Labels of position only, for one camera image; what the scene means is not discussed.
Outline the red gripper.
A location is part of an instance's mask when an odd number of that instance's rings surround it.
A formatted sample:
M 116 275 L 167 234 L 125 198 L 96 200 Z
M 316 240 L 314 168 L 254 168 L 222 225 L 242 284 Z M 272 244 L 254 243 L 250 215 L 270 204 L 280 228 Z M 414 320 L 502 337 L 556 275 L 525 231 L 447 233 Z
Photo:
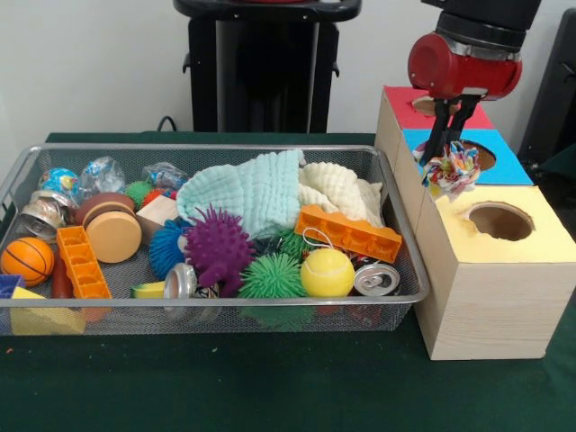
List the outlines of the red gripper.
M 466 45 L 435 32 L 419 38 L 409 54 L 409 81 L 436 98 L 436 119 L 419 164 L 441 158 L 445 143 L 460 140 L 481 98 L 498 100 L 509 95 L 522 70 L 517 53 Z M 451 116 L 452 105 L 459 108 Z

